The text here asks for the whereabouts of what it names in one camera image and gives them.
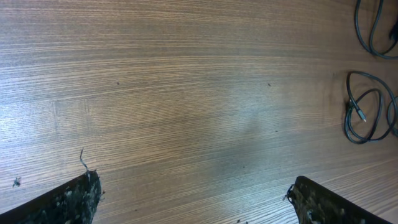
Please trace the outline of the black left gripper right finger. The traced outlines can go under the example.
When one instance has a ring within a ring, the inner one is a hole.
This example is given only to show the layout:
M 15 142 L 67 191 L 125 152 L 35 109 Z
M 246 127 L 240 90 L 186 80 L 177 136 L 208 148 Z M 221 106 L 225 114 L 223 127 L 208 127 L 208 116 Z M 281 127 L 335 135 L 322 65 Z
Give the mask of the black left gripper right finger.
M 285 197 L 300 224 L 391 224 L 306 176 L 298 176 Z

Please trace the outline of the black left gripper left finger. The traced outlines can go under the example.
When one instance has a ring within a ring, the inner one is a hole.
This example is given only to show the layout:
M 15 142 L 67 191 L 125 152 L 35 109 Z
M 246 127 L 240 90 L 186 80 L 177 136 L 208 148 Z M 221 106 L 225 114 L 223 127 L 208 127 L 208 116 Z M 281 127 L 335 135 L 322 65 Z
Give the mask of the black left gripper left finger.
M 1 214 L 1 224 L 89 224 L 94 219 L 101 196 L 102 188 L 98 173 L 95 170 L 88 171 Z

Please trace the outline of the black USB cable gold plug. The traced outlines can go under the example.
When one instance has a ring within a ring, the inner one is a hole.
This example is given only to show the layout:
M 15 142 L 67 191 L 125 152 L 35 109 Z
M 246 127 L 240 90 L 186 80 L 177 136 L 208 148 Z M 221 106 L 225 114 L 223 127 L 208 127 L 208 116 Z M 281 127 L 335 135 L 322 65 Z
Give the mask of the black USB cable gold plug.
M 397 121 L 394 121 L 394 116 L 396 112 L 394 110 L 394 103 L 397 104 L 397 96 L 394 97 L 394 100 L 388 104 L 387 107 L 387 123 L 389 126 L 392 126 L 391 133 L 397 137 Z

